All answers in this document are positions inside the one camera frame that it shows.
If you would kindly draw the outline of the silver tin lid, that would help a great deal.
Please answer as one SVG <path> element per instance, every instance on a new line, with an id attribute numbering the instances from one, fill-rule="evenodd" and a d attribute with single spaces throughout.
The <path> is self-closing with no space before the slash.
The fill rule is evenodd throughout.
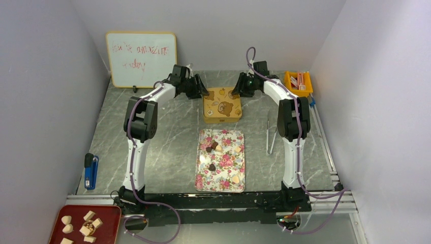
<path id="1" fill-rule="evenodd" d="M 206 119 L 240 119 L 242 106 L 239 95 L 233 95 L 234 87 L 208 88 L 203 97 L 203 115 Z"/>

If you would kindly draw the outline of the gold chocolate tin box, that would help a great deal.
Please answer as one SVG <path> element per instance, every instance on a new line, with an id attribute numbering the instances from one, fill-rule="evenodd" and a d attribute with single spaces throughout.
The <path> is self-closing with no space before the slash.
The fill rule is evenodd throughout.
<path id="1" fill-rule="evenodd" d="M 241 116 L 204 116 L 204 122 L 206 124 L 225 124 L 225 123 L 237 123 L 241 119 Z"/>

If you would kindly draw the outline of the floral rectangular tray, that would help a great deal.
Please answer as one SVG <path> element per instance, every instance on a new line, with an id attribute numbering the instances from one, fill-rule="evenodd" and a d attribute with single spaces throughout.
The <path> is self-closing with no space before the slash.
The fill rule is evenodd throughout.
<path id="1" fill-rule="evenodd" d="M 207 152 L 216 141 L 222 152 Z M 240 146 L 242 151 L 234 150 Z M 238 130 L 203 129 L 199 132 L 197 162 L 195 171 L 195 189 L 202 192 L 242 193 L 245 190 L 245 149 L 244 134 Z M 214 164 L 216 171 L 209 171 Z M 238 176 L 240 182 L 235 184 L 231 178 Z"/>

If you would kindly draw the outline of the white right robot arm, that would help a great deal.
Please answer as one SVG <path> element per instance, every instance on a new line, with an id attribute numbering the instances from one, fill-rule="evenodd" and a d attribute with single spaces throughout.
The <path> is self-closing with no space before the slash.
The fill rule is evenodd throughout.
<path id="1" fill-rule="evenodd" d="M 251 98 L 259 90 L 278 105 L 276 129 L 285 150 L 285 172 L 279 203 L 282 209 L 291 211 L 300 202 L 307 201 L 301 181 L 303 147 L 311 129 L 308 100 L 291 93 L 277 76 L 271 75 L 266 61 L 250 60 L 248 67 L 249 72 L 240 73 L 231 94 Z"/>

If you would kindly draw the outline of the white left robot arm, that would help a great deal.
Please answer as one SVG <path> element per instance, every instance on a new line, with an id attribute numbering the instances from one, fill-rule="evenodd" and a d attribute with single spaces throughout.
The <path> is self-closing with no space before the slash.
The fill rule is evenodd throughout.
<path id="1" fill-rule="evenodd" d="M 200 77 L 193 74 L 191 65 L 174 65 L 166 79 L 154 83 L 152 91 L 140 97 L 130 97 L 128 101 L 124 120 L 128 165 L 118 200 L 134 214 L 145 208 L 145 161 L 150 141 L 157 132 L 158 109 L 182 93 L 188 99 L 199 99 L 209 94 Z"/>

